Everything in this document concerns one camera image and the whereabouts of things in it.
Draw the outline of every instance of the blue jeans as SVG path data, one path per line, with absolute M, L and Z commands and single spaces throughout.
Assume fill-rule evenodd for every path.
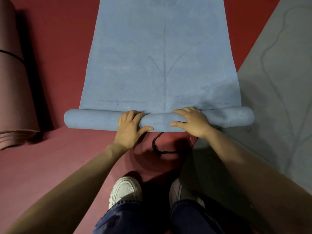
M 171 230 L 177 234 L 222 234 L 218 223 L 193 200 L 179 200 L 170 211 Z M 153 227 L 146 225 L 143 204 L 136 200 L 121 200 L 97 222 L 93 234 L 147 234 Z

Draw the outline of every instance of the black band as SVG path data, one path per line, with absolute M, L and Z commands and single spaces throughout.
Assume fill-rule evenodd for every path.
M 180 151 L 159 151 L 156 145 L 156 140 L 163 134 L 163 132 L 159 133 L 152 142 L 152 148 L 153 150 L 159 155 L 161 156 L 162 154 L 165 153 L 189 153 L 192 149 L 185 149 L 185 150 L 180 150 Z
M 8 54 L 8 55 L 10 55 L 10 56 L 12 56 L 12 57 L 15 57 L 15 58 L 16 58 L 17 60 L 19 60 L 21 63 L 25 64 L 24 60 L 21 59 L 18 55 L 15 55 L 14 53 L 11 53 L 11 52 L 8 52 L 8 51 L 5 51 L 5 50 L 1 50 L 1 49 L 0 49 L 0 52 L 5 53 L 5 54 Z

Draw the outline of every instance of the leg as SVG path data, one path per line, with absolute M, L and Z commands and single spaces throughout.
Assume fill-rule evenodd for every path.
M 149 233 L 142 205 L 142 189 L 133 177 L 122 177 L 114 185 L 109 210 L 96 224 L 93 234 Z
M 172 230 L 177 234 L 222 234 L 218 223 L 205 212 L 205 204 L 176 179 L 170 188 Z

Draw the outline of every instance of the rolled brown mat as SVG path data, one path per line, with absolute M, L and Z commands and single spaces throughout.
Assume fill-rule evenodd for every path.
M 0 150 L 40 131 L 10 0 L 0 0 Z

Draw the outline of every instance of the blue yoga mat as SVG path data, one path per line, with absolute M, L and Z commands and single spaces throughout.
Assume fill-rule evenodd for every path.
M 253 122 L 241 107 L 223 0 L 101 0 L 80 107 L 65 113 L 66 125 L 116 130 L 121 112 L 138 110 L 149 114 L 141 126 L 181 131 L 170 112 L 189 106 L 218 109 L 214 124 Z

